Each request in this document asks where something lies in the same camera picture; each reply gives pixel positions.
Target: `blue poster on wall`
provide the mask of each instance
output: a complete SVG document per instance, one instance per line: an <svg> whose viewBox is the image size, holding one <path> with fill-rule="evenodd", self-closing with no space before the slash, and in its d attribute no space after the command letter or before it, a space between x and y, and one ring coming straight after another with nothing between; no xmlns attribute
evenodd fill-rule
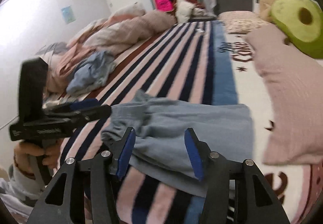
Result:
<svg viewBox="0 0 323 224"><path fill-rule="evenodd" d="M66 24L69 24L76 20L71 6L62 8L61 11Z"/></svg>

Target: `plush toy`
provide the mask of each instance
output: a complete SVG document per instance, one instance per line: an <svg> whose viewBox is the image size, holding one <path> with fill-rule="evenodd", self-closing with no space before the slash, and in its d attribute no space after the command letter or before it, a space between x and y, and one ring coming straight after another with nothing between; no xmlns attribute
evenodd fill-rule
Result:
<svg viewBox="0 0 323 224"><path fill-rule="evenodd" d="M323 58L323 13L313 0L276 0L271 16L300 51Z"/></svg>
<svg viewBox="0 0 323 224"><path fill-rule="evenodd" d="M272 18L270 17L270 8L272 4L276 0L260 0L259 5L260 5L260 18L262 20L272 22Z"/></svg>

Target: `metal screw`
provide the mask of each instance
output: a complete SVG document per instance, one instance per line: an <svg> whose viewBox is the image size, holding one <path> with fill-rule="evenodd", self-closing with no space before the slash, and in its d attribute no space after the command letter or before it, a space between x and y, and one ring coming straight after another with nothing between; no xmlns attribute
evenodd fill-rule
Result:
<svg viewBox="0 0 323 224"><path fill-rule="evenodd" d="M75 162L75 159L73 157L70 157L70 158L66 159L66 164L68 164L68 165L71 165L74 162Z"/></svg>
<svg viewBox="0 0 323 224"><path fill-rule="evenodd" d="M210 153L210 157L212 157L212 158L219 158L219 153L218 152L211 152Z"/></svg>
<svg viewBox="0 0 323 224"><path fill-rule="evenodd" d="M103 157L107 157L107 156L109 156L111 153L110 153L110 151L103 151L102 153L101 153L101 156L103 156Z"/></svg>
<svg viewBox="0 0 323 224"><path fill-rule="evenodd" d="M247 166L253 166L253 165L254 165L254 162L253 162L251 159L247 159L247 160L245 161L245 164L246 164Z"/></svg>

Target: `avocado plush toy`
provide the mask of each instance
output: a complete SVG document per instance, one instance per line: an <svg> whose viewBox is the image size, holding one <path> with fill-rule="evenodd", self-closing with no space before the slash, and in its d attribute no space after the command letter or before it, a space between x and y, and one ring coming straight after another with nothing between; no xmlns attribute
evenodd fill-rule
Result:
<svg viewBox="0 0 323 224"><path fill-rule="evenodd" d="M276 0L271 17L299 50L323 58L323 13L314 1Z"/></svg>

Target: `person's hand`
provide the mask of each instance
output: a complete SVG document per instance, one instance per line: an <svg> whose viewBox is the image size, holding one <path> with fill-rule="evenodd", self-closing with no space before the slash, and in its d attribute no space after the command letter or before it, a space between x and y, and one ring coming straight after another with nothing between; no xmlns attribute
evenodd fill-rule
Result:
<svg viewBox="0 0 323 224"><path fill-rule="evenodd" d="M63 140L59 139L55 145L49 146L45 150L37 145L28 142L20 142L15 146L15 161L18 169L28 174L33 174L30 166L28 155L42 156L46 155L43 159L43 165L48 166L50 169L57 167L57 159L59 158L60 146Z"/></svg>

